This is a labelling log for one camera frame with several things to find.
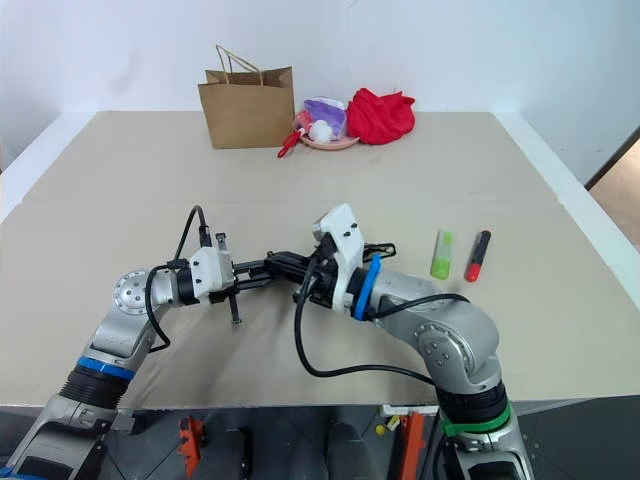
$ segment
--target white ball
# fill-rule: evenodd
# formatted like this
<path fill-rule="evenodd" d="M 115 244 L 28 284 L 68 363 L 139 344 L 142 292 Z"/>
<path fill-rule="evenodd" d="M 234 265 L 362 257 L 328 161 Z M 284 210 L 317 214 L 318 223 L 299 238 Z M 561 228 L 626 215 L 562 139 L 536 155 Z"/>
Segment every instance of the white ball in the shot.
<path fill-rule="evenodd" d="M 309 138 L 316 143 L 329 143 L 332 133 L 333 131 L 326 120 L 316 120 L 309 130 Z"/>

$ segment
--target table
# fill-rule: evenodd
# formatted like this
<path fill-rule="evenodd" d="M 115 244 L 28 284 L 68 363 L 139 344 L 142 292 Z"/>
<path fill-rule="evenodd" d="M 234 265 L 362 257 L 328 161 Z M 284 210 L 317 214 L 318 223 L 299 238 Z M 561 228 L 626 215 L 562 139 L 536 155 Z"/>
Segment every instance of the table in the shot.
<path fill-rule="evenodd" d="M 42 405 L 109 308 L 115 280 L 171 257 L 191 206 L 227 233 L 234 261 L 307 254 L 311 224 L 349 203 L 369 242 L 395 242 L 386 268 L 426 276 L 436 234 L 455 234 L 444 290 L 496 322 L 513 400 L 640 393 L 640 312 L 491 114 L 419 114 L 384 146 L 213 150 L 199 112 L 102 112 L 0 226 L 0 404 Z M 480 280 L 463 280 L 476 233 L 493 231 Z M 195 235 L 185 252 L 197 248 Z M 175 310 L 172 347 L 150 355 L 122 401 L 132 408 L 433 403 L 386 373 L 316 379 L 293 343 L 293 286 Z M 318 368 L 381 362 L 424 372 L 418 354 L 371 324 L 315 305 L 303 334 Z"/>

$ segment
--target black cable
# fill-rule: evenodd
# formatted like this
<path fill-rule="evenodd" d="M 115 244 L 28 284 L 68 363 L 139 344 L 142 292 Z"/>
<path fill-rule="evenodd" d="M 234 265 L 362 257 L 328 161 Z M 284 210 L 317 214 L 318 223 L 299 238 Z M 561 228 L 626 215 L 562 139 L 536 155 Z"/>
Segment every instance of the black cable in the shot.
<path fill-rule="evenodd" d="M 433 463 L 431 464 L 431 476 L 433 477 L 433 480 L 438 480 L 440 478 L 440 474 L 438 473 L 438 460 L 440 460 L 440 455 L 442 454 L 442 449 L 444 448 L 444 442 L 446 441 L 447 437 L 443 435 L 438 442 L 438 447 L 433 457 Z"/>
<path fill-rule="evenodd" d="M 200 219 L 200 226 L 206 226 L 207 222 L 204 219 L 204 212 L 202 211 L 202 207 L 200 205 L 196 205 L 189 212 L 189 217 L 187 218 L 187 223 L 184 226 L 184 230 L 182 231 L 182 236 L 180 237 L 180 242 L 178 243 L 178 248 L 176 249 L 176 254 L 173 256 L 174 260 L 180 258 L 180 254 L 182 253 L 182 248 L 184 247 L 184 242 L 187 240 L 187 234 L 191 229 L 191 222 L 193 221 L 193 217 L 196 212 L 198 213 L 198 218 Z"/>
<path fill-rule="evenodd" d="M 149 323 L 151 324 L 153 329 L 156 331 L 158 336 L 164 342 L 164 345 L 158 345 L 157 347 L 150 348 L 149 353 L 157 352 L 158 350 L 164 350 L 169 345 L 171 345 L 171 340 L 169 340 L 169 337 L 167 337 L 167 334 L 164 333 L 162 328 L 160 328 L 160 324 L 156 320 L 156 316 L 153 314 L 153 308 L 151 307 L 151 282 L 153 282 L 153 277 L 156 275 L 156 272 L 164 268 L 168 268 L 167 265 L 158 265 L 157 267 L 153 267 L 149 271 L 149 275 L 147 275 L 147 283 L 145 284 L 145 288 L 144 288 L 144 306 L 145 306 L 145 309 L 147 310 L 147 317 L 149 319 Z"/>
<path fill-rule="evenodd" d="M 457 293 L 438 293 L 436 295 L 429 295 L 428 297 L 409 300 L 408 302 L 401 303 L 400 305 L 394 305 L 393 307 L 389 307 L 380 312 L 372 313 L 371 316 L 374 318 L 384 318 L 384 317 L 388 317 L 389 315 L 393 315 L 394 313 L 401 312 L 402 310 L 406 310 L 407 308 L 415 307 L 417 305 L 422 305 L 423 303 L 435 302 L 438 300 L 458 300 L 460 302 L 469 303 L 469 299 Z"/>
<path fill-rule="evenodd" d="M 420 471 L 420 480 L 424 480 L 424 476 L 427 473 L 427 465 L 429 465 L 429 457 L 431 456 L 431 452 L 433 451 L 433 442 L 435 442 L 436 440 L 436 434 L 438 433 L 439 428 L 440 428 L 440 413 L 436 412 L 436 415 L 433 418 L 433 425 L 431 426 L 431 431 L 429 432 L 429 440 L 427 441 L 427 451 L 424 453 L 424 463 L 422 464 L 422 470 Z"/>
<path fill-rule="evenodd" d="M 393 367 L 390 365 L 377 365 L 377 364 L 366 364 L 366 365 L 356 365 L 353 367 L 346 368 L 338 368 L 335 370 L 316 370 L 311 366 L 309 360 L 307 359 L 307 355 L 304 352 L 304 347 L 302 345 L 302 311 L 304 309 L 304 304 L 309 296 L 309 290 L 311 285 L 311 279 L 313 277 L 314 269 L 318 264 L 318 259 L 313 256 L 309 261 L 309 266 L 307 267 L 307 271 L 304 275 L 304 280 L 302 281 L 302 286 L 300 287 L 300 293 L 298 295 L 298 302 L 296 304 L 296 313 L 294 316 L 293 326 L 294 326 L 294 337 L 296 343 L 296 350 L 298 352 L 298 357 L 300 357 L 300 362 L 302 366 L 305 368 L 307 372 L 309 372 L 314 377 L 328 378 L 328 377 L 337 377 L 339 375 L 346 375 L 348 373 L 355 372 L 364 372 L 371 370 L 378 370 L 383 372 L 392 372 L 399 373 L 401 375 L 406 375 L 408 377 L 415 378 L 422 382 L 428 383 L 429 385 L 433 385 L 433 380 L 429 377 L 422 375 L 421 373 L 414 372 L 412 370 L 407 370 L 405 368 Z"/>

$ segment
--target red marker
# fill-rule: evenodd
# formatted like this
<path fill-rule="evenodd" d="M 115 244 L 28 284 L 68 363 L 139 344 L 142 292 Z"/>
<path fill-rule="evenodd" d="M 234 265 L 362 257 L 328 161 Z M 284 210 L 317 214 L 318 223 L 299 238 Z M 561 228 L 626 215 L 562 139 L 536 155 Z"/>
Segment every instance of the red marker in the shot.
<path fill-rule="evenodd" d="M 476 246 L 471 253 L 471 261 L 469 262 L 469 266 L 467 267 L 467 273 L 464 276 L 467 282 L 475 282 L 478 279 L 478 276 L 480 275 L 480 268 L 482 268 L 484 255 L 485 253 L 487 253 L 487 246 L 489 246 L 490 238 L 491 232 L 488 230 L 483 230 L 480 234 L 478 243 L 476 243 Z"/>

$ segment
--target brown paper bag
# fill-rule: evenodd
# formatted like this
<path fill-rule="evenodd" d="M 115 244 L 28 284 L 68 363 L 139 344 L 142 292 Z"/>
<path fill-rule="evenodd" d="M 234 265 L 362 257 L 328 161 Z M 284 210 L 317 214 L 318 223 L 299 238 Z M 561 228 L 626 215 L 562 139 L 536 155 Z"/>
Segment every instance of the brown paper bag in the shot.
<path fill-rule="evenodd" d="M 206 70 L 207 83 L 198 85 L 213 147 L 281 146 L 293 128 L 292 68 L 260 70 L 220 45 L 216 49 L 222 71 Z M 232 60 L 247 71 L 234 72 Z"/>

